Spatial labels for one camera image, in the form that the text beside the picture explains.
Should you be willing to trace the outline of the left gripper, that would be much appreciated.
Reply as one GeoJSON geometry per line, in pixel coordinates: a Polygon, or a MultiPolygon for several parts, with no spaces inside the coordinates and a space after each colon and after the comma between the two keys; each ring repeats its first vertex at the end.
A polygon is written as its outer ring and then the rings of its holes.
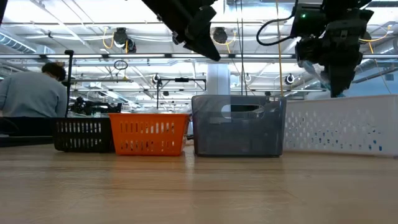
{"type": "Polygon", "coordinates": [[[142,0],[172,33],[173,43],[218,62],[221,57],[209,36],[202,36],[216,15],[214,1],[142,0]]]}

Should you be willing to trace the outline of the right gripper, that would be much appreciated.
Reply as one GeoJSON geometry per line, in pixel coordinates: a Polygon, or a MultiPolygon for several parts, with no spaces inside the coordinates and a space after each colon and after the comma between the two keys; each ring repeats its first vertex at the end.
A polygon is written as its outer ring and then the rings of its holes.
{"type": "Polygon", "coordinates": [[[304,62],[326,66],[331,97],[340,96],[350,87],[355,76],[356,59],[363,56],[360,46],[371,40],[367,26],[373,14],[367,9],[335,11],[328,15],[323,38],[303,37],[297,42],[295,55],[299,67],[304,67],[304,62]],[[330,54],[327,61],[324,52],[330,54]]]}

